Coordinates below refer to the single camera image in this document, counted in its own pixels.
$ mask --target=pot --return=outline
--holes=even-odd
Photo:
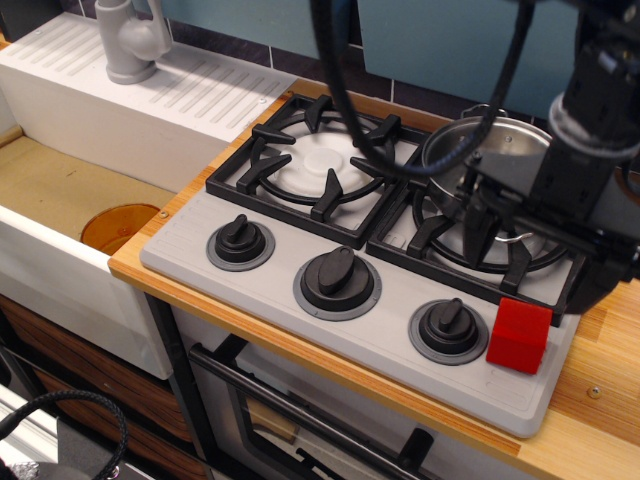
[[[471,116],[455,120],[437,130],[425,144],[423,160],[426,164],[434,163],[449,153],[455,146],[470,135],[478,126],[482,117]],[[514,157],[526,157],[542,155],[547,150],[551,136],[539,128],[508,117],[498,117],[494,121],[489,135],[477,149],[477,154],[491,152],[493,154],[513,155]],[[427,187],[427,193],[433,203],[448,218],[461,221],[464,218],[462,195],[458,187],[462,185],[467,167],[464,163],[441,175],[431,177]],[[544,239],[528,232],[517,232],[518,238],[523,239],[525,246],[535,257],[544,245]],[[496,237],[498,242],[504,243],[504,235]]]

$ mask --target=burner grate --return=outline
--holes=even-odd
[[[385,120],[360,115],[360,122],[369,139],[391,162],[415,161],[426,140],[423,132],[402,126],[394,115]],[[333,168],[327,168],[324,192],[318,196],[292,192],[273,181],[292,162],[292,156],[280,150],[298,141],[286,132],[289,127],[304,125],[306,135],[315,135],[335,124],[343,122],[329,97],[314,100],[294,95],[265,124],[257,125],[252,137],[207,179],[207,192],[324,238],[361,248],[400,192],[401,183],[385,177],[375,164],[357,156],[350,158],[350,165],[370,180],[349,191],[345,191]],[[403,146],[404,158],[397,155],[399,145]],[[356,210],[362,213],[355,220],[350,224],[343,221],[342,212]]]
[[[367,242],[366,252],[496,305],[500,303],[502,298],[507,297],[550,308],[553,310],[552,325],[560,325],[562,316],[567,310],[571,285],[574,284],[586,266],[586,259],[583,256],[578,255],[570,258],[563,249],[554,247],[532,261],[525,259],[524,262],[515,262],[515,266],[489,264],[484,265],[488,272],[473,271],[467,268],[468,265],[465,264],[466,262],[461,255],[438,241],[442,234],[454,226],[454,221],[444,215],[436,214],[427,218],[421,217],[422,214],[415,215],[414,206],[417,203],[422,203],[424,197],[423,191],[405,187]],[[395,233],[396,224],[407,210],[411,210],[412,218],[417,216],[420,221],[415,222],[415,218],[413,218],[414,221],[411,223],[414,230],[407,236],[409,240],[398,242],[395,240],[399,236]],[[452,255],[453,259],[447,258],[448,255]],[[560,294],[555,302],[534,298],[521,291],[520,286],[527,275],[536,273],[546,275],[545,269],[553,269],[561,261],[570,263],[570,267],[565,268],[565,273],[558,274],[558,278],[555,279],[548,280],[545,277],[545,279],[538,280],[539,282],[549,281],[554,287],[559,286]],[[487,279],[487,276],[483,277],[480,273],[490,273],[492,278]]]

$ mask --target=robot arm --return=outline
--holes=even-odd
[[[483,179],[465,217],[469,258],[485,246],[477,225],[511,222],[588,261],[568,299],[582,313],[620,281],[640,277],[640,2],[569,1],[582,10],[577,59],[551,108],[553,140],[537,173],[505,169],[485,155],[468,163]],[[485,242],[491,241],[488,236]]]

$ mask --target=red cube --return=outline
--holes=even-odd
[[[553,310],[503,298],[493,326],[487,362],[521,372],[538,372]]]

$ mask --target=faucet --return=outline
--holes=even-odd
[[[153,20],[139,20],[132,0],[98,0],[96,17],[111,81],[130,85],[156,71],[156,59],[171,50],[161,0],[147,0]]]

